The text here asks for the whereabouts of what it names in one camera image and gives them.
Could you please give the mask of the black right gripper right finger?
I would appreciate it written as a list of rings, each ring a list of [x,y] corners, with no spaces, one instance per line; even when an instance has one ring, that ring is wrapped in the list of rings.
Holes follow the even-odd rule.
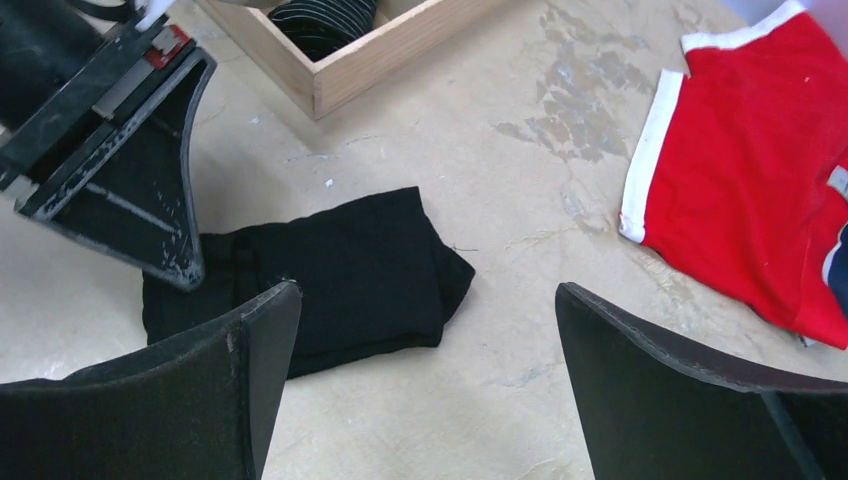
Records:
[[[599,479],[843,479],[847,386],[754,363],[575,283],[556,317]]]

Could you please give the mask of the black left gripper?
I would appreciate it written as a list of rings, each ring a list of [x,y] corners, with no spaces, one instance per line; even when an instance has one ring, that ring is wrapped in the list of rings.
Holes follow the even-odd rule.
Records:
[[[152,6],[2,2],[2,193],[73,242],[197,288],[189,146],[215,68]],[[99,145],[72,155],[98,127]]]

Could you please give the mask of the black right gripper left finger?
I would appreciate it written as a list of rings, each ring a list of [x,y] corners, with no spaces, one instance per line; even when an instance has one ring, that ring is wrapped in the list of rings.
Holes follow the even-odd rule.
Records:
[[[5,479],[258,479],[301,312],[296,284],[61,380],[1,388]]]

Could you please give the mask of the plain black underwear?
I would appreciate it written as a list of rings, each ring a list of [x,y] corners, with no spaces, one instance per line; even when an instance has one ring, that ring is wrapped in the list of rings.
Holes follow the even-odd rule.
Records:
[[[150,343],[214,319],[284,280],[302,294],[292,378],[406,348],[434,348],[474,268],[445,245],[415,187],[287,223],[201,236],[202,284],[143,279]]]

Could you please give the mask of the black striped underwear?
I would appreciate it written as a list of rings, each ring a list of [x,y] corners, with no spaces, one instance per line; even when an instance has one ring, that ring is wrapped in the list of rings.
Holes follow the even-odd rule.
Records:
[[[376,0],[292,0],[267,17],[311,61],[317,62],[372,29]]]

